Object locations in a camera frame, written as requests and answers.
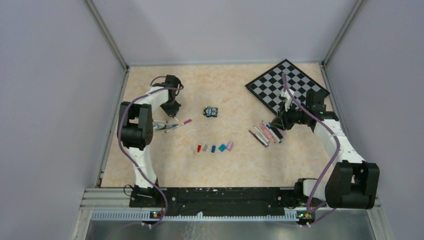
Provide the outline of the light pink highlighter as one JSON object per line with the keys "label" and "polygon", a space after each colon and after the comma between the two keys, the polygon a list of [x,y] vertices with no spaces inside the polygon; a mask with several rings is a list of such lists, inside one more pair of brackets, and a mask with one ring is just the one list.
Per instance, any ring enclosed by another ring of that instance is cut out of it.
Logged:
{"label": "light pink highlighter", "polygon": [[278,129],[278,132],[281,134],[281,136],[282,136],[283,138],[287,138],[287,137],[288,137],[288,135],[286,134],[286,132],[285,132],[285,131],[283,131],[283,130],[281,130],[281,129]]}

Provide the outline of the pink highlighter pen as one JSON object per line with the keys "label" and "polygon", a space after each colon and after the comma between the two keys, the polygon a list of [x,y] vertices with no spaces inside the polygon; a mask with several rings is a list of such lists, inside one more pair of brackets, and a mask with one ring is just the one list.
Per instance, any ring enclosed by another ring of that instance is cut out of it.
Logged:
{"label": "pink highlighter pen", "polygon": [[277,141],[275,140],[275,138],[273,137],[273,135],[271,134],[271,132],[268,130],[268,128],[261,123],[259,125],[261,131],[263,132],[263,134],[265,135],[265,137],[272,143],[276,143]]}

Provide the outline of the blue cap whiteboard marker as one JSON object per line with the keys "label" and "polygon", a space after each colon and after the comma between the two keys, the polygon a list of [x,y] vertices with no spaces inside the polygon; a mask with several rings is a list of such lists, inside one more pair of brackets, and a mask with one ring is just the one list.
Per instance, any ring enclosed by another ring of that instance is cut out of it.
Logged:
{"label": "blue cap whiteboard marker", "polygon": [[274,139],[281,144],[282,140],[281,138],[273,131],[273,129],[271,128],[271,126],[267,123],[265,123],[265,126],[268,128],[268,130],[270,131],[271,135],[274,137]]}

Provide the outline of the purple pen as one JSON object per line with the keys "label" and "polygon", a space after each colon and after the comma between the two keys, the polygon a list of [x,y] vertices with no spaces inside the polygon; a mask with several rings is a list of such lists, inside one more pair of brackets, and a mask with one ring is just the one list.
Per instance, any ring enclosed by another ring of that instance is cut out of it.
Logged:
{"label": "purple pen", "polygon": [[258,136],[256,133],[252,132],[250,129],[248,130],[248,132],[265,148],[267,148],[269,145],[260,137]]}

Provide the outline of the light purple highlighter cap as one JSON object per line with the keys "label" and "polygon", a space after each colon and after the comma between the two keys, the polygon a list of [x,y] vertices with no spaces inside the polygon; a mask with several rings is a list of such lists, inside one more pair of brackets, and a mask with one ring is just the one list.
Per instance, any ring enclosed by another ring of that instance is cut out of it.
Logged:
{"label": "light purple highlighter cap", "polygon": [[231,150],[232,150],[232,148],[233,148],[233,142],[232,142],[232,141],[230,141],[230,142],[227,144],[226,149],[227,149],[228,151],[231,151]]}

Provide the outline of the light blue highlighter cap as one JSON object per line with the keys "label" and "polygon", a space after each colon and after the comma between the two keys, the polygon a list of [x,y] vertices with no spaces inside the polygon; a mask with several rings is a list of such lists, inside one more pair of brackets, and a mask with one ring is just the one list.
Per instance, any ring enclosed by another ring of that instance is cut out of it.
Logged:
{"label": "light blue highlighter cap", "polygon": [[221,144],[218,148],[221,152],[224,152],[225,150],[227,150],[227,146],[225,144]]}

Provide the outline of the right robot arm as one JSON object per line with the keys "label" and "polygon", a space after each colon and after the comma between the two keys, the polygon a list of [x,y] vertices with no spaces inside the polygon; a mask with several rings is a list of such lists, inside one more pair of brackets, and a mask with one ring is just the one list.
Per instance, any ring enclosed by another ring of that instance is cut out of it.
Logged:
{"label": "right robot arm", "polygon": [[308,126],[323,144],[330,160],[317,179],[302,179],[302,187],[293,192],[293,200],[309,212],[323,206],[334,209],[372,209],[375,205],[380,169],[367,162],[351,145],[338,116],[328,111],[324,95],[310,90],[306,103],[282,90],[283,105],[270,126],[282,131],[294,125]]}

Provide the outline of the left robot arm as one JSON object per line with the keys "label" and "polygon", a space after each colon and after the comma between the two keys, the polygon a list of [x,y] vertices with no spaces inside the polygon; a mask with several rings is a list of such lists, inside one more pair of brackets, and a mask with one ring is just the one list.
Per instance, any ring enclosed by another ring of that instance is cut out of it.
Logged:
{"label": "left robot arm", "polygon": [[119,106],[117,126],[118,146],[134,167],[136,176],[133,192],[149,207],[160,202],[157,176],[154,173],[150,143],[154,136],[153,112],[161,108],[170,118],[176,117],[181,104],[176,97],[184,88],[174,75],[163,76],[164,82],[151,82],[148,91],[131,102]]}

